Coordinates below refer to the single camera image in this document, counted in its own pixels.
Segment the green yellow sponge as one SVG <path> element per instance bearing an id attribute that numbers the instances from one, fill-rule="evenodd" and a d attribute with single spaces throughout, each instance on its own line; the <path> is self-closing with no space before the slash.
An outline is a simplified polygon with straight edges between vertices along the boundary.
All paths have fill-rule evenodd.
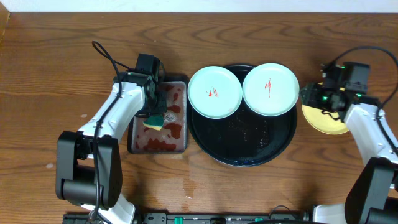
<path id="1" fill-rule="evenodd" d="M 153 114 L 143 121 L 143 125 L 147 128 L 160 131 L 164 125 L 164 117 L 161 114 Z"/>

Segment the yellow plate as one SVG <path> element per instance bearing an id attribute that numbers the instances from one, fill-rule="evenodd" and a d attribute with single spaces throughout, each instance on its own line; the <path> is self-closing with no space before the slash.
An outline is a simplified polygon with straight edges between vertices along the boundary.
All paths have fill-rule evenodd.
<path id="1" fill-rule="evenodd" d="M 339 135 L 348 132 L 348 128 L 340 120 L 338 112 L 328 112 L 302 104 L 302 112 L 307 122 L 316 130 Z"/>

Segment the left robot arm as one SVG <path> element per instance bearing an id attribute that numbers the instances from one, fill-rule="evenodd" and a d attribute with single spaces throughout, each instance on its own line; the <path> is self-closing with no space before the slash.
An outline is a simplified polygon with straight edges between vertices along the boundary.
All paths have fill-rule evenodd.
<path id="1" fill-rule="evenodd" d="M 122 195 L 119 141 L 134 116 L 154 114 L 157 75 L 121 72 L 95 116 L 78 131 L 57 141 L 55 192 L 59 199 L 90 210 L 89 219 L 133 223 L 135 206 Z"/>

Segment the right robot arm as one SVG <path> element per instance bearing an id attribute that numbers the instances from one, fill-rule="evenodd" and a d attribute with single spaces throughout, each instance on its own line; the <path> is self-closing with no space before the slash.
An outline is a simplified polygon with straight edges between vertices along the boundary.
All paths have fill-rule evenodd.
<path id="1" fill-rule="evenodd" d="M 389 128 L 381 104 L 368 96 L 369 65 L 332 62 L 323 66 L 323 83 L 311 83 L 300 91 L 302 104 L 320 109 L 348 128 L 364 163 L 364 169 L 346 200 L 337 205 L 314 207 L 316 223 L 397 223 L 397 139 Z"/>

